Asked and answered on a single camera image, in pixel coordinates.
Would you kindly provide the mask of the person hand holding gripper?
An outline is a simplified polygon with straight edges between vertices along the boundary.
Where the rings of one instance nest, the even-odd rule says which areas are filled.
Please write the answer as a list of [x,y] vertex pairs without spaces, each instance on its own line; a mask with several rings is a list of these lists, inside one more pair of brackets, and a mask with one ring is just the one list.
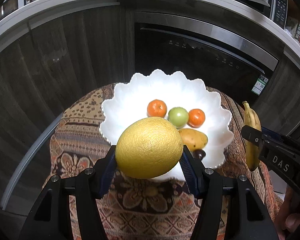
[[300,196],[290,186],[274,225],[279,239],[300,239]]

